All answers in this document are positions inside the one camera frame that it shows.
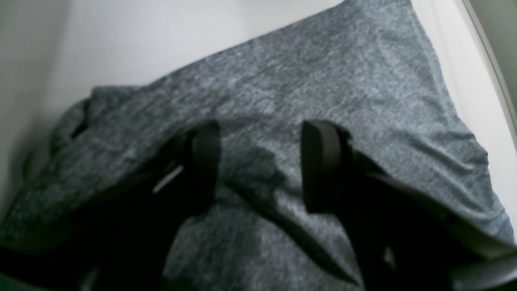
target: black object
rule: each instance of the black object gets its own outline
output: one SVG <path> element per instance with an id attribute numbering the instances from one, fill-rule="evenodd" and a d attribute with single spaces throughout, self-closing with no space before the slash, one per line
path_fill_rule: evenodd
<path id="1" fill-rule="evenodd" d="M 303 123 L 303 198 L 336 215 L 367 291 L 517 290 L 517 249 L 478 230 L 355 150 L 347 130 Z"/>
<path id="2" fill-rule="evenodd" d="M 0 249 L 0 272 L 58 290 L 157 290 L 181 224 L 212 204 L 219 125 L 174 137 L 156 156 L 63 219 Z"/>

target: gray t-shirt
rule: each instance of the gray t-shirt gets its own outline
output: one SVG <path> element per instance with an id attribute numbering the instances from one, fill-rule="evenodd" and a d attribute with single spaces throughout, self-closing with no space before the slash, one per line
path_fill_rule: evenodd
<path id="1" fill-rule="evenodd" d="M 345 1 L 148 86 L 94 89 L 63 117 L 51 161 L 20 193 L 0 239 L 62 217 L 209 118 L 222 126 L 216 204 L 181 227 L 165 290 L 360 289 L 307 253 L 361 281 L 338 221 L 303 206 L 305 119 L 346 127 L 390 175 L 513 241 L 487 153 L 458 118 L 409 0 Z"/>

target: white floor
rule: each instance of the white floor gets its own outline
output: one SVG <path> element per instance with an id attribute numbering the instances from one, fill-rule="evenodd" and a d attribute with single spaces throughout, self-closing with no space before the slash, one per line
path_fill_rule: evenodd
<path id="1" fill-rule="evenodd" d="M 93 86 L 146 84 L 339 2 L 1 1 L 0 219 L 23 182 L 20 161 Z M 517 227 L 517 154 L 500 88 L 474 27 L 461 0 L 413 4 L 460 117 L 489 152 L 494 191 Z"/>

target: gray heathered fabric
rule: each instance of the gray heathered fabric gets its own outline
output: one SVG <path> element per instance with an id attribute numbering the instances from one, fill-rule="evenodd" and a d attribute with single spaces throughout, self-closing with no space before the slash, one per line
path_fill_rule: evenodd
<path id="1" fill-rule="evenodd" d="M 304 119 L 345 126 L 391 175 L 513 241 L 487 153 L 458 118 L 409 0 L 345 1 L 148 86 L 95 89 L 62 119 L 52 160 L 20 194 L 0 238 L 21 238 L 61 217 L 136 169 L 179 129 L 208 118 L 222 125 L 217 203 L 181 228 L 163 289 L 360 289 L 322 270 L 285 227 L 254 210 L 295 222 L 360 281 L 340 224 L 303 207 Z M 229 182 L 252 189 L 251 203 Z"/>

